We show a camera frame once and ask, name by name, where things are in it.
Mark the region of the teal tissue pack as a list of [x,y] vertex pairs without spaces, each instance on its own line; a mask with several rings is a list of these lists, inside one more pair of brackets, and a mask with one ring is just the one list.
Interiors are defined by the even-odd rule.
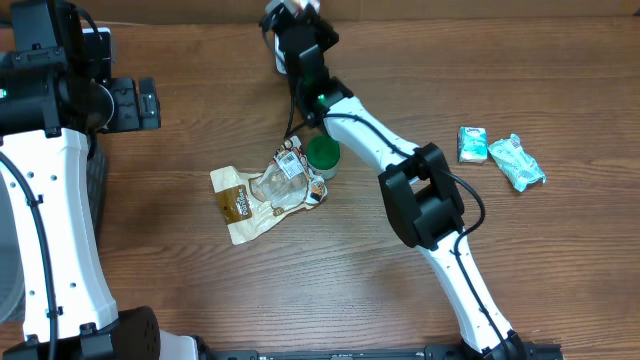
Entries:
[[484,128],[461,127],[458,135],[458,161],[483,163],[488,158],[488,138]]

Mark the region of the orange tissue pack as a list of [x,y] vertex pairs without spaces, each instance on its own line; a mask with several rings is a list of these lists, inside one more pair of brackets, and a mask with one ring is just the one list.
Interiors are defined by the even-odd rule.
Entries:
[[302,12],[309,6],[311,6],[316,13],[320,11],[320,0],[294,0],[294,3],[297,7],[298,12]]

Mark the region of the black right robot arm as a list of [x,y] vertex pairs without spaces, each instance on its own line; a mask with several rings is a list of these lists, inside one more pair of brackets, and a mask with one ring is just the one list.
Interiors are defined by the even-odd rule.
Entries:
[[271,1],[260,21],[273,33],[268,45],[288,79],[292,105],[305,124],[322,129],[377,173],[389,223],[399,239],[419,250],[436,274],[458,321],[460,359],[525,359],[528,350],[501,314],[468,243],[474,226],[463,221],[459,191],[442,150],[418,146],[373,117],[325,64],[339,36],[312,4]]

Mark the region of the light teal wipes packet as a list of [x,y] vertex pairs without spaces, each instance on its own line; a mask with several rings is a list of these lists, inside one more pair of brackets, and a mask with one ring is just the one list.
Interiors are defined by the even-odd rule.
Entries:
[[537,182],[546,183],[546,174],[535,158],[523,149],[517,134],[497,140],[488,146],[488,151],[516,191],[523,192]]

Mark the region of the clear brown snack bag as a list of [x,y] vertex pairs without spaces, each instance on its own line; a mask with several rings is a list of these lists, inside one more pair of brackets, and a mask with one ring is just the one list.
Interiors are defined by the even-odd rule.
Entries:
[[262,173],[227,166],[213,170],[210,178],[234,245],[256,239],[293,213],[319,206],[328,195],[324,178],[309,167],[296,136],[281,144]]

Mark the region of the green lid jar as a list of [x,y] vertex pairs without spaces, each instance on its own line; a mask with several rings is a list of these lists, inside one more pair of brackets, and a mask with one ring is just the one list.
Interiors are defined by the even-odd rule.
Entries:
[[337,175],[340,158],[340,145],[329,136],[315,136],[308,144],[307,160],[309,167],[325,180]]

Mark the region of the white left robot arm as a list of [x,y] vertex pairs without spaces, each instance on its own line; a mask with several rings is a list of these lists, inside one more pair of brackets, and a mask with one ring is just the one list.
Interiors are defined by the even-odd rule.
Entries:
[[67,1],[16,1],[1,60],[1,175],[25,282],[8,359],[195,359],[151,308],[117,307],[100,264],[87,165],[98,134],[161,125],[152,79],[111,74],[111,33]]

